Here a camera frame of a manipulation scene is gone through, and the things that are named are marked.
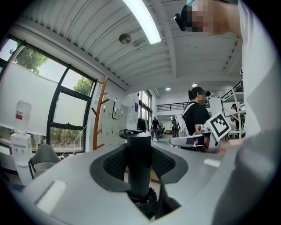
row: black cylinder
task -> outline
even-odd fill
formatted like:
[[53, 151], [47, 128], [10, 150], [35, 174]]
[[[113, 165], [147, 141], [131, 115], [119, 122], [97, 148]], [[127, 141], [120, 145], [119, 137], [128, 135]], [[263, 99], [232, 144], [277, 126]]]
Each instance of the black cylinder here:
[[127, 137], [128, 179], [130, 196], [144, 198], [149, 192], [152, 149], [150, 134], [130, 134]]

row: ceiling light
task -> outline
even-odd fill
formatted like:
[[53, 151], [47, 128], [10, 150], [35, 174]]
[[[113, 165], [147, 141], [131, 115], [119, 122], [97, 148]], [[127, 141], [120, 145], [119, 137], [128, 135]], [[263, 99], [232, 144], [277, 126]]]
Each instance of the ceiling light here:
[[134, 16], [137, 18], [142, 29], [144, 30], [146, 37], [148, 37], [149, 43], [154, 44], [161, 41], [159, 32], [156, 25], [146, 8], [142, 0], [123, 0], [125, 4], [132, 11]]

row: chair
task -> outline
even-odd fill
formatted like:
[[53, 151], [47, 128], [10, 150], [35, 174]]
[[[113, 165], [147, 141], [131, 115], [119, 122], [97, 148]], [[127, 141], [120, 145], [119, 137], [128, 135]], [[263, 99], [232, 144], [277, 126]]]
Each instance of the chair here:
[[30, 158], [28, 165], [32, 179], [38, 177], [40, 174], [50, 169], [53, 165], [58, 163], [60, 159], [54, 152], [50, 145], [40, 145], [36, 153]]

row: black mesh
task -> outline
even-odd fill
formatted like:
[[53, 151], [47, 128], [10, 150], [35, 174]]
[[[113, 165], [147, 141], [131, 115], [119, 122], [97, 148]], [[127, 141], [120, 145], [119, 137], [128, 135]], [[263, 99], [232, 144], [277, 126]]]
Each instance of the black mesh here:
[[174, 159], [156, 149], [152, 149], [152, 168], [158, 178], [172, 170], [175, 166], [176, 162]]
[[126, 149], [117, 152], [115, 155], [107, 158], [104, 162], [105, 171], [111, 176], [124, 180], [124, 173], [127, 167]]

